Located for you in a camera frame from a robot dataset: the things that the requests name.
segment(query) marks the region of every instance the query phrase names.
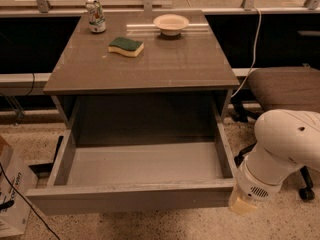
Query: silver can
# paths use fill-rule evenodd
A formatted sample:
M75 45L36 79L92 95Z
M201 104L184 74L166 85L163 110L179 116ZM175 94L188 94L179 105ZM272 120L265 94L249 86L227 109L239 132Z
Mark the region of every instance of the silver can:
M89 16L89 28L93 33L101 33L106 30L106 20L99 0L88 0L86 8Z

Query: robot vent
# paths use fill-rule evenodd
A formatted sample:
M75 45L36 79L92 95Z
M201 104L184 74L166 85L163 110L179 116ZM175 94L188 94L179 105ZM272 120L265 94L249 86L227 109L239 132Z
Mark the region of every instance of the robot vent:
M267 191L265 191L264 189L261 189L261 188L257 188L257 187L252 187L251 191L253 194L255 194L256 196L259 196L259 197L267 197L269 195Z

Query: brown tabletop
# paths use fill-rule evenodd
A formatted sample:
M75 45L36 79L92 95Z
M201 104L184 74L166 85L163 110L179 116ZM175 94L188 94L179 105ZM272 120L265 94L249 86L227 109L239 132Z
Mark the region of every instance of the brown tabletop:
M166 12L153 12L152 19ZM44 88L50 95L230 89L238 80L201 11L181 36L163 38L144 12L105 12L107 29L92 34L83 15ZM136 58L109 53L116 37L144 42Z

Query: cushion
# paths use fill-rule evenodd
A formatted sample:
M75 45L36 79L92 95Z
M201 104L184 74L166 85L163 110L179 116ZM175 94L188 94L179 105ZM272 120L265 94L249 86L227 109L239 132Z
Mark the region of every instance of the cushion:
M306 67L259 68L248 85L265 111L305 110L320 113L320 71Z

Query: chair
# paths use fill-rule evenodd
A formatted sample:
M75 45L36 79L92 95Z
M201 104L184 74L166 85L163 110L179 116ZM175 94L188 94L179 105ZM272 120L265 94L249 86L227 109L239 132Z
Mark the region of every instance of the chair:
M248 86L264 111L271 109L290 109L320 113L320 71L310 67L273 67L254 70L248 77ZM246 111L239 100L233 100L238 121L246 121L247 116L257 115ZM235 157L237 165L255 144L241 150ZM314 199L313 182L308 169L303 167L302 176L306 188L300 189L302 200Z

